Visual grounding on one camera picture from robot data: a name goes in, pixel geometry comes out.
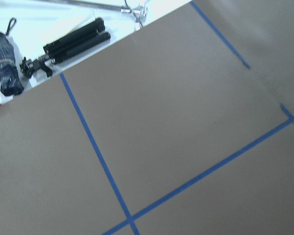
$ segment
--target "floor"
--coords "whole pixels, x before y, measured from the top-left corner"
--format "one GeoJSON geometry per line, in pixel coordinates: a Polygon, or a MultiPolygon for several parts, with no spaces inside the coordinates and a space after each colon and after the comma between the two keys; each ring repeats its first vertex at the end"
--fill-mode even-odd
{"type": "Polygon", "coordinates": [[[1,234],[294,235],[294,0],[192,1],[1,106],[1,234]]]}

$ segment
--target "white surface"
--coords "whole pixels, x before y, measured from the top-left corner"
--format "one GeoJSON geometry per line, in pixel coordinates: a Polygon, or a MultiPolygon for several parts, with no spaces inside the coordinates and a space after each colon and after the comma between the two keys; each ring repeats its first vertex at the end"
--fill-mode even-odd
{"type": "MultiPolygon", "coordinates": [[[[89,1],[124,5],[123,0],[89,1]]],[[[147,0],[148,15],[143,25],[150,24],[188,2],[189,0],[147,0]]],[[[139,4],[139,1],[127,0],[127,3],[134,8],[139,4]]],[[[111,40],[89,49],[64,63],[52,66],[53,75],[59,74],[61,71],[85,60],[135,31],[135,18],[133,15],[34,0],[0,0],[0,31],[6,31],[8,22],[12,17],[18,20],[10,33],[11,38],[9,38],[14,46],[17,64],[22,62],[24,56],[27,59],[34,60],[43,55],[43,46],[45,44],[51,43],[71,30],[93,21],[95,17],[104,19],[106,31],[110,32],[111,40]]],[[[35,73],[29,82],[21,76],[25,91],[43,83],[47,79],[46,74],[42,71],[35,73]]],[[[5,97],[0,92],[1,104],[10,101],[12,98],[12,96],[5,97]]]]}

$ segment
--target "folded umbrella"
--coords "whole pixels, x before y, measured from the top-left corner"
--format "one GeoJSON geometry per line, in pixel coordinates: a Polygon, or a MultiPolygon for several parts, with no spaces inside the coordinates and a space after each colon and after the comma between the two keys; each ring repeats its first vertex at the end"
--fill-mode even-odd
{"type": "Polygon", "coordinates": [[[7,39],[15,23],[16,19],[12,18],[7,32],[0,32],[0,91],[5,96],[18,95],[24,90],[15,65],[14,48],[7,39]]]}

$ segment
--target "folded tripod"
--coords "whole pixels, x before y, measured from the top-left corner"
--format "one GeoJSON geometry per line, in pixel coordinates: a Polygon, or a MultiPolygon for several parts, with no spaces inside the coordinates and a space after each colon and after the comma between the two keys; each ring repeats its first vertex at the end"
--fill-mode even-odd
{"type": "Polygon", "coordinates": [[[111,36],[108,32],[104,32],[104,30],[103,19],[97,18],[84,27],[69,33],[53,43],[45,45],[43,47],[45,55],[40,56],[34,61],[26,60],[26,57],[24,57],[20,64],[22,74],[26,78],[31,78],[37,70],[43,70],[46,72],[47,77],[52,76],[52,70],[46,66],[46,61],[51,60],[53,64],[59,64],[109,40],[111,36]]]}

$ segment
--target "black umbrella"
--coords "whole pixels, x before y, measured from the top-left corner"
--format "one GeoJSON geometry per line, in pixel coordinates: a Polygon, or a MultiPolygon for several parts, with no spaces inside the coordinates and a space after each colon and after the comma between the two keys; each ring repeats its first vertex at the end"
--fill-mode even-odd
{"type": "Polygon", "coordinates": [[[0,32],[0,91],[5,96],[18,95],[24,90],[15,65],[14,48],[6,38],[15,23],[12,18],[7,32],[0,32]]]}

